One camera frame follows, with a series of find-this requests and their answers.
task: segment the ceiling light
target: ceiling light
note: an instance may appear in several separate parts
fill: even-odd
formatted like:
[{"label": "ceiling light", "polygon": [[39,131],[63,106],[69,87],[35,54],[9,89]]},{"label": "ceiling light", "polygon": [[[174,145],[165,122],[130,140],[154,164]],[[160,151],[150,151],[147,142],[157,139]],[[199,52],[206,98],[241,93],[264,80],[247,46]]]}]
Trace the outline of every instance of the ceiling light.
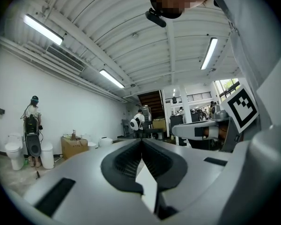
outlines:
[{"label": "ceiling light", "polygon": [[27,25],[29,25],[39,33],[43,34],[45,37],[49,38],[57,45],[60,45],[64,40],[63,37],[58,35],[56,32],[52,31],[50,28],[48,28],[47,26],[36,20],[34,17],[30,16],[29,14],[26,14],[24,16],[24,23],[26,23]]},{"label": "ceiling light", "polygon": [[204,70],[204,69],[207,68],[207,65],[208,65],[208,63],[209,63],[209,61],[210,61],[210,59],[211,59],[211,56],[212,56],[212,54],[214,53],[214,50],[215,50],[217,41],[218,41],[218,39],[215,38],[215,37],[212,37],[212,38],[210,39],[210,43],[209,43],[209,46],[208,46],[208,50],[207,50],[207,53],[206,53],[205,58],[204,58],[204,60],[203,60],[203,64],[202,64],[202,66],[201,66],[201,70]]},{"label": "ceiling light", "polygon": [[108,72],[106,72],[104,69],[100,71],[100,73],[106,77],[109,81],[113,82],[115,85],[117,85],[119,88],[124,88],[125,86],[121,84],[118,80],[116,80],[113,76],[111,76]]}]

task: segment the concrete floor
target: concrete floor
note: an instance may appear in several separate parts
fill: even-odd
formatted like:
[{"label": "concrete floor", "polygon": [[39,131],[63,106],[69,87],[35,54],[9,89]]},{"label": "concrete floor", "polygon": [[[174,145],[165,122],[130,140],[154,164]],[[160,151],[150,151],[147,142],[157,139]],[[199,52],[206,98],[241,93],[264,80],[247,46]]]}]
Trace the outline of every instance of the concrete floor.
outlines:
[{"label": "concrete floor", "polygon": [[[55,166],[60,165],[64,159],[62,158]],[[42,177],[51,169],[45,169],[40,166],[38,169]],[[15,191],[18,195],[23,196],[28,188],[37,182],[37,172],[34,167],[24,165],[21,170],[15,171],[11,167],[10,159],[7,156],[0,155],[0,182],[3,187],[7,187]]]}]

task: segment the railing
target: railing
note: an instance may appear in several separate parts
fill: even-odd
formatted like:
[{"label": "railing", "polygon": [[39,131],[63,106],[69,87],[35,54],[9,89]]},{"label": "railing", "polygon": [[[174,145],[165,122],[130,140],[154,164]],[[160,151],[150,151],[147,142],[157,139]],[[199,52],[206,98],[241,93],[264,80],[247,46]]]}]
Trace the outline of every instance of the railing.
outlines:
[{"label": "railing", "polygon": [[[187,95],[187,101],[188,102],[193,102],[193,101],[198,101],[198,100],[203,100],[203,99],[209,99],[211,98],[211,93],[210,92],[203,92],[203,93],[197,93],[197,94],[192,94],[192,95]],[[181,97],[176,97],[176,104],[182,103]],[[170,102],[171,105],[173,105],[173,99],[168,98],[165,100],[165,102]]]}]

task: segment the cardboard box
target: cardboard box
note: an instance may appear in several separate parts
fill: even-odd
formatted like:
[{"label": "cardboard box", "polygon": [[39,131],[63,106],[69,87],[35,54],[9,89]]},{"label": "cardboard box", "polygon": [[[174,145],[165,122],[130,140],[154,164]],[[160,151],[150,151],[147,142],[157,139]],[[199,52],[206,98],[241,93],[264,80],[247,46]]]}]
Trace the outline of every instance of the cardboard box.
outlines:
[{"label": "cardboard box", "polygon": [[154,119],[153,128],[163,129],[163,132],[167,130],[165,119]]},{"label": "cardboard box", "polygon": [[88,141],[86,139],[71,141],[68,138],[62,137],[61,150],[64,159],[67,160],[78,153],[88,151]]}]

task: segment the ventilation grille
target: ventilation grille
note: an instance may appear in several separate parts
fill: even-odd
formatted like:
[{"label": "ventilation grille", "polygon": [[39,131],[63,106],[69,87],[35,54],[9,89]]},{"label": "ventilation grille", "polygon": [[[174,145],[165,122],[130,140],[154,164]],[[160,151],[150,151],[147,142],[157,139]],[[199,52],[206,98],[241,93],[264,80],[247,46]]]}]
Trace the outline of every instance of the ventilation grille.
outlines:
[{"label": "ventilation grille", "polygon": [[63,61],[64,64],[69,66],[70,68],[74,68],[75,70],[78,70],[80,72],[84,70],[84,66],[81,65],[81,61],[79,61],[60,47],[49,46],[47,48],[47,52],[53,55],[55,58],[58,58],[58,60]]}]

